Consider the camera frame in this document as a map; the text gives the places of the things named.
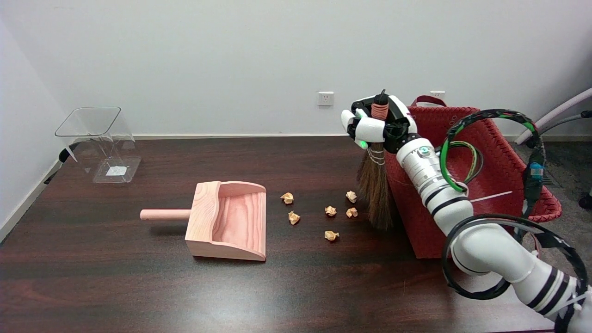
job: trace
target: gray carpet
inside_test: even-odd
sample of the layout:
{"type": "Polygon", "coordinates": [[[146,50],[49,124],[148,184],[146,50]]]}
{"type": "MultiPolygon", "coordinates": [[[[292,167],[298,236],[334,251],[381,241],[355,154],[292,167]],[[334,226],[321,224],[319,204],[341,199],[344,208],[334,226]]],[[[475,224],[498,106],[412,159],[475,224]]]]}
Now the gray carpet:
{"type": "MultiPolygon", "coordinates": [[[[516,146],[514,149],[526,159],[530,149],[516,146]]],[[[576,248],[588,269],[592,272],[592,210],[584,210],[578,201],[592,187],[592,142],[545,142],[546,170],[560,187],[549,187],[559,199],[563,214],[556,220],[544,223],[544,227],[563,237],[576,248]]],[[[541,259],[573,274],[565,257],[555,249],[543,249],[541,259]]]]}

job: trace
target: white wall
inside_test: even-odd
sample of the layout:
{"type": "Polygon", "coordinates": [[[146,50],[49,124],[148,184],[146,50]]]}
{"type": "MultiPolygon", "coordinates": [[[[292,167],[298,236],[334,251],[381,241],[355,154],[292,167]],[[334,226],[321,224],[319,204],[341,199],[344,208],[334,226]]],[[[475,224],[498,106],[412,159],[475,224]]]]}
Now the white wall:
{"type": "Polygon", "coordinates": [[[53,132],[64,115],[2,21],[0,41],[1,241],[30,204],[18,210],[21,203],[57,161],[63,147],[53,132]]]}
{"type": "Polygon", "coordinates": [[[338,134],[339,111],[382,88],[538,119],[592,87],[591,12],[586,0],[4,0],[2,16],[62,109],[118,105],[138,135],[227,135],[338,134]],[[334,109],[318,90],[335,91],[334,109]]]}

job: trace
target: power socket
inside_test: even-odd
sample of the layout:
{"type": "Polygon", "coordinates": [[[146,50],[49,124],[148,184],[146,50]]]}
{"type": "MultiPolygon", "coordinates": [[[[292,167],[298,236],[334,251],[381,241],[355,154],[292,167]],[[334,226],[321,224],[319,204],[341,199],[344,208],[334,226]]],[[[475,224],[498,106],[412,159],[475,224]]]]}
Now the power socket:
{"type": "Polygon", "coordinates": [[[331,106],[334,103],[333,91],[319,91],[317,105],[331,106]]]}
{"type": "Polygon", "coordinates": [[[444,90],[432,90],[430,91],[430,96],[436,97],[436,98],[440,98],[441,100],[444,100],[444,98],[446,97],[446,91],[444,90]]]}

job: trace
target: clear acrylic box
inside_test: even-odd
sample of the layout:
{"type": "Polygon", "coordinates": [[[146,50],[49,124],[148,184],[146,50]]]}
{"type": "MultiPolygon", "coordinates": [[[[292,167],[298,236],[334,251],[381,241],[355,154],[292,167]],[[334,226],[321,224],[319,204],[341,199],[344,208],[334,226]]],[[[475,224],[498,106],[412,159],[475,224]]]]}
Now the clear acrylic box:
{"type": "Polygon", "coordinates": [[[56,136],[93,182],[130,182],[141,161],[118,107],[77,108],[56,130],[56,136]]]}

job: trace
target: robotic arm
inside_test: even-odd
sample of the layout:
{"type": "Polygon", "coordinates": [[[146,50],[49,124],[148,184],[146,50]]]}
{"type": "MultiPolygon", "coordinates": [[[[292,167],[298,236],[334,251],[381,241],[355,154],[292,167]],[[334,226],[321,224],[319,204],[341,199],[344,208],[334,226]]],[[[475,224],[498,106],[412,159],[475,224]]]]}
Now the robotic arm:
{"type": "MultiPolygon", "coordinates": [[[[531,254],[496,219],[477,219],[474,226],[456,233],[461,221],[473,217],[466,191],[455,190],[444,179],[439,156],[429,140],[417,134],[417,125],[408,108],[390,95],[386,121],[373,119],[369,116],[373,98],[355,101],[351,111],[344,110],[343,127],[362,149],[381,142],[386,151],[397,154],[398,163],[438,227],[445,235],[454,234],[449,246],[456,266],[472,276],[489,272],[501,275],[513,286],[522,303],[556,322],[556,332],[592,332],[592,287],[580,286],[579,279],[531,254]]],[[[563,242],[558,237],[552,239],[563,242]]]]}

